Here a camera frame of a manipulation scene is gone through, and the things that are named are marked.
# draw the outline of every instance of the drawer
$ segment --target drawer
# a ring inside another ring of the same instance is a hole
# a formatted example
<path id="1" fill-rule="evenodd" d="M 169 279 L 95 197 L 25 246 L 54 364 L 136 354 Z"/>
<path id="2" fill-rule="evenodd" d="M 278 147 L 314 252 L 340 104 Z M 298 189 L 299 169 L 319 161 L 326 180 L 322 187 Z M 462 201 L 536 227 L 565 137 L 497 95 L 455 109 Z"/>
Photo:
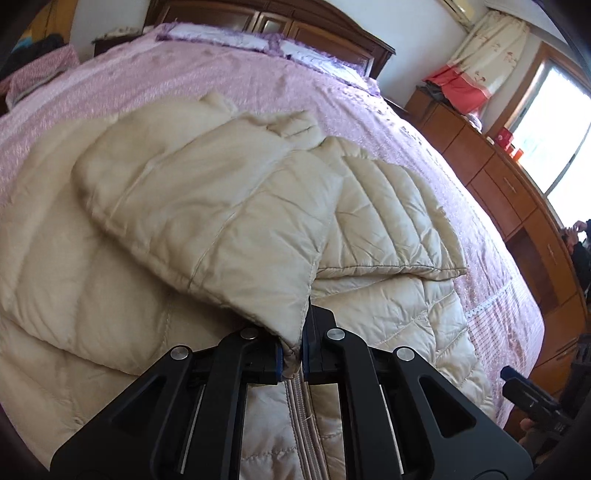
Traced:
<path id="1" fill-rule="evenodd" d="M 579 295 L 544 316 L 544 343 L 536 365 L 541 365 L 577 341 L 585 331 L 586 312 Z"/>
<path id="2" fill-rule="evenodd" d="M 488 209 L 488 207 L 486 206 L 486 204 L 484 203 L 484 201 L 482 200 L 482 198 L 480 198 L 480 195 L 478 195 L 478 193 L 476 192 L 476 190 L 474 190 L 474 187 L 472 187 L 472 185 L 467 185 L 466 186 L 466 190 L 468 190 L 470 192 L 470 194 L 478 202 L 478 205 L 480 205 L 482 207 L 482 209 L 485 211 L 485 213 L 490 217 L 490 219 L 492 220 L 493 225 L 495 226 L 495 228 L 497 229 L 497 231 L 501 234 L 501 237 L 503 237 L 503 239 L 504 239 L 505 238 L 505 235 L 503 235 L 503 231 L 501 230 L 501 227 L 496 222 L 495 218 L 491 215 L 491 211 Z"/>
<path id="3" fill-rule="evenodd" d="M 555 396 L 564 388 L 566 381 L 569 379 L 570 364 L 576 351 L 577 344 L 575 343 L 546 363 L 535 367 L 531 372 L 530 380 L 542 390 L 546 390 L 550 395 Z"/>
<path id="4" fill-rule="evenodd" d="M 532 213 L 524 226 L 548 271 L 558 303 L 562 305 L 577 293 L 570 258 L 566 257 L 562 239 L 540 210 Z"/>
<path id="5" fill-rule="evenodd" d="M 513 210 L 509 200 L 496 186 L 496 183 L 482 170 L 470 184 L 486 205 L 491 217 L 501 228 L 503 237 L 507 237 L 520 226 L 521 220 Z"/>
<path id="6" fill-rule="evenodd" d="M 534 199 L 523 184 L 498 155 L 494 155 L 484 167 L 489 176 L 511 202 L 519 218 L 525 220 L 535 210 Z"/>

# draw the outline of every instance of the curtain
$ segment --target curtain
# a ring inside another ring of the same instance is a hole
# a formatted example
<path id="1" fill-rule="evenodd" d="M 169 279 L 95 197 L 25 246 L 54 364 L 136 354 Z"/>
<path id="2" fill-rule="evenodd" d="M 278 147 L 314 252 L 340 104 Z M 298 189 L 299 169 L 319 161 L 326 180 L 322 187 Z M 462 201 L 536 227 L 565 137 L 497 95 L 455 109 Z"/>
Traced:
<path id="1" fill-rule="evenodd" d="M 517 65 L 529 32 L 524 20 L 491 10 L 447 64 L 424 81 L 439 85 L 460 113 L 477 111 Z"/>

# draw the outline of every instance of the red cloth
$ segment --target red cloth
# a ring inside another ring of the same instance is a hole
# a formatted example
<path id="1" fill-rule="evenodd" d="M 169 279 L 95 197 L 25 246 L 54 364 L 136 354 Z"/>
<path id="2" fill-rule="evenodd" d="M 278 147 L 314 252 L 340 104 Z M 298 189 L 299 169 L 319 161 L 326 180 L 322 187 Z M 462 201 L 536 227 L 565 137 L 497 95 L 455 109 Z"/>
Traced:
<path id="1" fill-rule="evenodd" d="M 486 87 L 477 85 L 468 75 L 451 65 L 444 65 L 423 81 L 439 85 L 443 95 L 462 115 L 478 110 L 491 97 Z"/>

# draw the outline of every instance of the white wall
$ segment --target white wall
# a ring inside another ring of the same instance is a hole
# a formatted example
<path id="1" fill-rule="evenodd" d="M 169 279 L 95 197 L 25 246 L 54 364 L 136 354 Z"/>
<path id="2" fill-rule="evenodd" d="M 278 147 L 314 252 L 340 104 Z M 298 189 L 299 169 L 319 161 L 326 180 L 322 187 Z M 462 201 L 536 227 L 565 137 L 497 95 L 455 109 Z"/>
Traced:
<path id="1" fill-rule="evenodd" d="M 91 42 L 117 27 L 142 27 L 150 0 L 79 0 L 70 43 L 81 61 L 94 55 Z"/>
<path id="2" fill-rule="evenodd" d="M 466 37 L 439 0 L 329 0 L 396 49 L 379 76 L 382 94 L 404 106 L 421 79 L 448 61 Z M 475 5 L 479 0 L 472 0 Z"/>

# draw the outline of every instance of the pink cloth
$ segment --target pink cloth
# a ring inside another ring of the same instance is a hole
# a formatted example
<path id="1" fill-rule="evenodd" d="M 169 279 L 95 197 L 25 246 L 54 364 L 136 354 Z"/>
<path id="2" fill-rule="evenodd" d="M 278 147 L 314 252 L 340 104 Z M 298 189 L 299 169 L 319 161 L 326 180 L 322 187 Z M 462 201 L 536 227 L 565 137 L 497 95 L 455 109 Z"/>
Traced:
<path id="1" fill-rule="evenodd" d="M 80 65 L 80 60 L 72 45 L 57 48 L 33 60 L 1 81 L 0 95 L 6 93 L 6 103 L 12 109 L 20 94 L 46 79 L 51 79 L 60 72 L 65 72 L 78 65 Z"/>
<path id="2" fill-rule="evenodd" d="M 378 158 L 427 179 L 456 229 L 469 272 L 454 281 L 470 336 L 492 384 L 497 422 L 511 405 L 499 373 L 528 375 L 544 334 L 540 311 L 491 220 L 443 157 L 381 98 L 291 61 L 150 34 L 119 46 L 35 91 L 0 118 L 0 205 L 33 142 L 58 121 L 129 111 L 164 95 L 216 90 L 255 113 L 310 110 L 325 133 L 348 138 Z"/>

